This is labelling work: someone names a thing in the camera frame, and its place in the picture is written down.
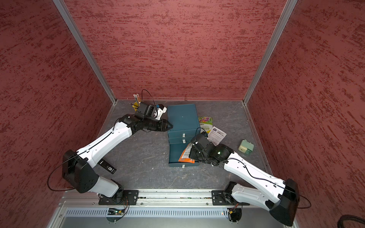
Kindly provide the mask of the orange seed bag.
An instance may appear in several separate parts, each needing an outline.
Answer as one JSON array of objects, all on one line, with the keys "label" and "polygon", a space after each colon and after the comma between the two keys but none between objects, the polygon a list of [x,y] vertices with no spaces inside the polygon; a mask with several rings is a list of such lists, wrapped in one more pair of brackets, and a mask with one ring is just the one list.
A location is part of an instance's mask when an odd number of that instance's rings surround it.
[{"label": "orange seed bag", "polygon": [[193,145],[191,143],[187,144],[187,147],[183,150],[178,160],[179,162],[195,163],[195,160],[189,157],[192,147]]}]

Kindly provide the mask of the white label seed bag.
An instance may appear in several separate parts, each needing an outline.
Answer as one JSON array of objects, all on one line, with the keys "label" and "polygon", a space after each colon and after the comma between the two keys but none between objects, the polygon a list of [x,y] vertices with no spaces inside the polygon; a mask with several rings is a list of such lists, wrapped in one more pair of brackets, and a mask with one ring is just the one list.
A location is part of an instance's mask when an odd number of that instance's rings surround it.
[{"label": "white label seed bag", "polygon": [[212,128],[212,130],[208,133],[208,140],[213,143],[214,146],[217,146],[221,141],[226,137],[226,133],[216,126]]}]

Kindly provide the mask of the teal three-drawer cabinet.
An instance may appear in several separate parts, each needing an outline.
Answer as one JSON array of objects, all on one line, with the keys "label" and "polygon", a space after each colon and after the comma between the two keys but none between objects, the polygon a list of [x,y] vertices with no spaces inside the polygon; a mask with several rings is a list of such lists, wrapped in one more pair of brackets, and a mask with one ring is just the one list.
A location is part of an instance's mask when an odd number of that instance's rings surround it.
[{"label": "teal three-drawer cabinet", "polygon": [[173,125],[168,131],[169,144],[189,143],[200,126],[195,104],[168,106],[167,117]]}]

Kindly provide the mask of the teal bottom drawer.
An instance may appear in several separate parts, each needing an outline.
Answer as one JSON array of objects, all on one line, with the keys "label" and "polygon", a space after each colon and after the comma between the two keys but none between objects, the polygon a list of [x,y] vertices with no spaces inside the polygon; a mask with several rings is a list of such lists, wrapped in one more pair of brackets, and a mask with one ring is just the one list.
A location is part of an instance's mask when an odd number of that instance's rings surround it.
[{"label": "teal bottom drawer", "polygon": [[190,162],[179,162],[179,159],[186,149],[186,143],[177,143],[177,144],[170,144],[170,151],[169,151],[169,167],[196,167],[199,166],[199,162],[190,163]]}]

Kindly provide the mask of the green flower seed bag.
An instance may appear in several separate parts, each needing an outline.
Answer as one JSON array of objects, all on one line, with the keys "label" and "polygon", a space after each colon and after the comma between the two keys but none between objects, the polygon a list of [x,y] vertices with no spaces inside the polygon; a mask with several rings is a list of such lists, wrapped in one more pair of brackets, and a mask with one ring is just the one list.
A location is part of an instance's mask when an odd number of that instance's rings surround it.
[{"label": "green flower seed bag", "polygon": [[210,116],[200,116],[199,118],[201,132],[204,130],[209,133],[213,128],[213,118]]}]

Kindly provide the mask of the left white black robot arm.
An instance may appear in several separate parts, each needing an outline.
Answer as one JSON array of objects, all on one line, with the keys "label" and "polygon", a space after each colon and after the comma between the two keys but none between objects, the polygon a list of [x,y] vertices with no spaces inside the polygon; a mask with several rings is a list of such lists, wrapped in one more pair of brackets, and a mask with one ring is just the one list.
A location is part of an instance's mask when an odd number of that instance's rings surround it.
[{"label": "left white black robot arm", "polygon": [[63,156],[62,177],[79,193],[94,192],[112,198],[123,188],[117,182],[99,176],[94,167],[117,145],[139,130],[166,132],[172,128],[173,125],[166,119],[125,115],[87,146],[76,152],[67,151]]}]

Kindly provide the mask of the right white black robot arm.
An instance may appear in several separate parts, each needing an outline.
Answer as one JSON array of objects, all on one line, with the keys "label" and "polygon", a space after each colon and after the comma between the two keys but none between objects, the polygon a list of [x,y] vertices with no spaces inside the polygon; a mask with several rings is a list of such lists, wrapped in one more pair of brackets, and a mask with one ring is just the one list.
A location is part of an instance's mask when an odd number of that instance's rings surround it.
[{"label": "right white black robot arm", "polygon": [[252,188],[238,183],[230,185],[229,199],[263,208],[281,224],[293,226],[300,201],[298,184],[294,180],[282,180],[262,171],[224,144],[203,146],[195,142],[189,146],[191,159],[223,168],[252,185]]}]

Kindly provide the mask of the yellow pencil cup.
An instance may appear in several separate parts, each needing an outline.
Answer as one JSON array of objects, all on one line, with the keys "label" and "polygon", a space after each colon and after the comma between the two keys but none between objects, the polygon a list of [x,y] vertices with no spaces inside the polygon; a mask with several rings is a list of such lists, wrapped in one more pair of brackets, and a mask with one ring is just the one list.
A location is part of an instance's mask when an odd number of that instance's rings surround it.
[{"label": "yellow pencil cup", "polygon": [[134,103],[132,104],[132,107],[134,108],[134,110],[135,110],[135,111],[137,111],[137,110],[138,110],[139,106],[140,106],[140,103],[139,103],[138,101],[136,101],[136,102],[134,102]]}]

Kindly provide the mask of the green cream pencil sharpener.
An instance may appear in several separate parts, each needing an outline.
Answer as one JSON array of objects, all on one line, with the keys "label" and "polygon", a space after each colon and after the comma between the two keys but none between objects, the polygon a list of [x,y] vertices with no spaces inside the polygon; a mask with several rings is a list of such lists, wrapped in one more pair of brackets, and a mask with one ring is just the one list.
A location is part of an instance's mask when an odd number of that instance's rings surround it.
[{"label": "green cream pencil sharpener", "polygon": [[240,143],[240,146],[238,147],[238,150],[244,154],[251,154],[254,149],[254,144],[248,142],[247,140],[242,140]]}]

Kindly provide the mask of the black tag with label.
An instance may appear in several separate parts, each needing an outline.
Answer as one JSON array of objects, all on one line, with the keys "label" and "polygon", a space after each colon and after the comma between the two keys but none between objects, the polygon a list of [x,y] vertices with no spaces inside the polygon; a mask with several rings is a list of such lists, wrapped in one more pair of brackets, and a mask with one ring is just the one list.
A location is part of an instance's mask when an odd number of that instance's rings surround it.
[{"label": "black tag with label", "polygon": [[107,162],[104,159],[101,159],[98,164],[104,168],[106,171],[108,171],[110,174],[114,174],[116,172],[116,168],[112,166],[109,162]]}]

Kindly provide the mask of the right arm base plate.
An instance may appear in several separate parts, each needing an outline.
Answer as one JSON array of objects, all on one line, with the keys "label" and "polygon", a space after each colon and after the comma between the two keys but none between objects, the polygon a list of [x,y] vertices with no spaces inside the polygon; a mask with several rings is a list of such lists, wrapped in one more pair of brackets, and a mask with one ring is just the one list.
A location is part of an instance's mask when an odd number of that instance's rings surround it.
[{"label": "right arm base plate", "polygon": [[211,192],[214,206],[250,206],[249,203],[237,202],[231,195],[225,191],[214,190]]}]

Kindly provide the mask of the aluminium front rail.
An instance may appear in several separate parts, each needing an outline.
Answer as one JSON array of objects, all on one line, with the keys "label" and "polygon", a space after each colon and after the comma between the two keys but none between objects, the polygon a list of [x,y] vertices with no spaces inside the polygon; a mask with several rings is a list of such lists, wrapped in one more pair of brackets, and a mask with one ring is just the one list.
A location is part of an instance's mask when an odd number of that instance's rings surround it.
[{"label": "aluminium front rail", "polygon": [[50,228],[280,228],[255,205],[214,206],[211,192],[197,189],[140,189],[136,205],[99,205],[94,193],[66,192]]}]

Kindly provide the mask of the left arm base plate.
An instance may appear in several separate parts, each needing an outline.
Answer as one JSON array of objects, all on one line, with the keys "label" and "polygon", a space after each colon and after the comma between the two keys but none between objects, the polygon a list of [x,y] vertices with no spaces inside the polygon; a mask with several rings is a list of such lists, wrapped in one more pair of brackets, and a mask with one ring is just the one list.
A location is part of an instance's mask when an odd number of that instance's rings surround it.
[{"label": "left arm base plate", "polygon": [[99,195],[99,205],[122,205],[122,206],[134,206],[138,200],[138,190],[118,190],[113,197],[107,197],[105,195]]}]

